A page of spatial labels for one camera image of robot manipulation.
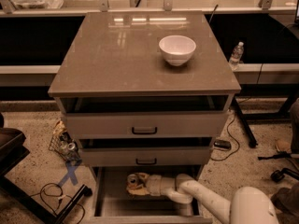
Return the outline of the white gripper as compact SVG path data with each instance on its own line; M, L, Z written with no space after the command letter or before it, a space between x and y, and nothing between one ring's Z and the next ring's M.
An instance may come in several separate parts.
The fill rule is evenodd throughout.
M136 187L128 186L126 189L131 195L135 196L160 196L161 195L161 182L162 177L160 175L149 175L146 173L137 173L138 183L145 184L137 185Z

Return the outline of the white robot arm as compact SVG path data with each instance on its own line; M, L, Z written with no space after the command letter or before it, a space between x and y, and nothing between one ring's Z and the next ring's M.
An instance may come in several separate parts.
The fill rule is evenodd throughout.
M253 187L238 189L228 201L186 174L172 178L133 173L127 176L126 189L132 195L166 196L180 204L195 199L222 224L279 224L271 200Z

